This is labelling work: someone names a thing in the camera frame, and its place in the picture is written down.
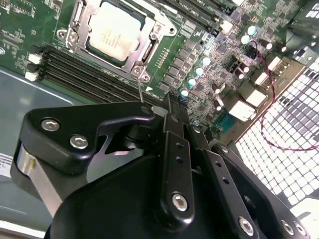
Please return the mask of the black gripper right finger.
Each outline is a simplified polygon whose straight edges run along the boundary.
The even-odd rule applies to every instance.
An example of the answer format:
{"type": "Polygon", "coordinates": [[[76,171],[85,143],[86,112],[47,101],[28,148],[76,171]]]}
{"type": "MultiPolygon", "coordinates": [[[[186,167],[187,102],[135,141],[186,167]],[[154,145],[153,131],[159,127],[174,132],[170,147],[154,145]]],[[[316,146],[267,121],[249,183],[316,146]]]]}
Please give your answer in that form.
{"type": "Polygon", "coordinates": [[[223,143],[209,146],[204,133],[190,124],[187,100],[177,97],[192,164],[209,182],[216,204],[216,225],[223,239],[309,239],[301,221],[243,161],[223,143]]]}

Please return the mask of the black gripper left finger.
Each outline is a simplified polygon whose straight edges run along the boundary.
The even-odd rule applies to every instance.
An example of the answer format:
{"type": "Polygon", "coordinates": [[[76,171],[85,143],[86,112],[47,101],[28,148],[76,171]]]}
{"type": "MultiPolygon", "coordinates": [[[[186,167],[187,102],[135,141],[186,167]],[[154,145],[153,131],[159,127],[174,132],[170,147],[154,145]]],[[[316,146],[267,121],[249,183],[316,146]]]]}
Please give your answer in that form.
{"type": "Polygon", "coordinates": [[[110,153],[121,147],[145,150],[142,159],[159,161],[156,216],[165,223],[191,223],[195,216],[191,176],[192,125],[184,104],[166,95],[164,114],[138,101],[34,109],[23,118],[11,175],[39,197],[55,223],[80,190],[93,198],[86,179],[98,157],[99,138],[110,153]]]}

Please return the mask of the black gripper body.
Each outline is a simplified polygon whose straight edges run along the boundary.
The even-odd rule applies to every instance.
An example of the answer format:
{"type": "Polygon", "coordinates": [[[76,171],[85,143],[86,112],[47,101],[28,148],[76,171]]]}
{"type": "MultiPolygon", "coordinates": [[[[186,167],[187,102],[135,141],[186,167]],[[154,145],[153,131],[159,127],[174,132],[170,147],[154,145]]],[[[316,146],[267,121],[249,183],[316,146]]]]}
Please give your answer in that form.
{"type": "Polygon", "coordinates": [[[136,159],[67,197],[56,212],[48,239],[232,239],[207,180],[193,172],[195,218],[181,232],[155,218],[158,161],[136,159]]]}

